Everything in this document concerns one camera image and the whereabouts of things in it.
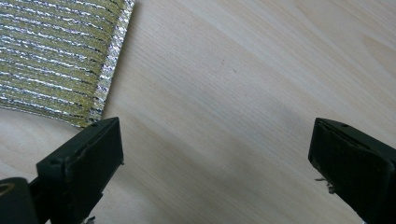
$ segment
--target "wood grain surface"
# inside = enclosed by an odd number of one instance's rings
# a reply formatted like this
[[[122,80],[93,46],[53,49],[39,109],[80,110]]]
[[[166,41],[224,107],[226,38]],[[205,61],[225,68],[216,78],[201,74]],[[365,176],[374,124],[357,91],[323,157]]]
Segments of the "wood grain surface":
[[[316,117],[396,147],[394,0],[140,0],[105,117],[125,165],[100,223],[361,223],[307,154]],[[78,133],[0,110],[0,178]]]

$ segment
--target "wooden table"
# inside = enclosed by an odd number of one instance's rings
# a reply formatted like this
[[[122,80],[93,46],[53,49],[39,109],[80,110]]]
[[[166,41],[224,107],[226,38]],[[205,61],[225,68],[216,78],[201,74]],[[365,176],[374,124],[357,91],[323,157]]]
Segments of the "wooden table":
[[[396,147],[393,0],[140,0],[106,104],[97,223],[361,223],[307,159],[316,117]],[[78,133],[0,110],[0,178]]]

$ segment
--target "woven fabric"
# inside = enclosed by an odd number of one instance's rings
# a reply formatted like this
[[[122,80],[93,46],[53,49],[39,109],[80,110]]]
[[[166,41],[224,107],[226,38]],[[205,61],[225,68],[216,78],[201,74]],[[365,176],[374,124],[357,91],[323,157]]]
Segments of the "woven fabric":
[[[83,128],[102,117],[133,0],[2,0],[0,106]]]

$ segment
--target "black object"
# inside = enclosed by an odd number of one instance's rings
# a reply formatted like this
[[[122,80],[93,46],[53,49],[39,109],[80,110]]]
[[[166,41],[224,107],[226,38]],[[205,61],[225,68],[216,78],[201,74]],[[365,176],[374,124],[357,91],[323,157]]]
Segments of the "black object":
[[[344,123],[316,119],[309,161],[368,224],[396,223],[396,150]]]
[[[0,181],[0,223],[82,223],[122,163],[119,119],[94,123],[39,162],[29,185]]]

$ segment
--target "metallic woven placemat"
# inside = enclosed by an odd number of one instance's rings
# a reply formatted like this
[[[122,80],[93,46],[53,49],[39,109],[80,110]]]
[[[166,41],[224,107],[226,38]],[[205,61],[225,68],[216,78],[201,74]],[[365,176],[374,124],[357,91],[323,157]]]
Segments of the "metallic woven placemat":
[[[102,117],[134,0],[2,0],[0,106],[86,127]]]

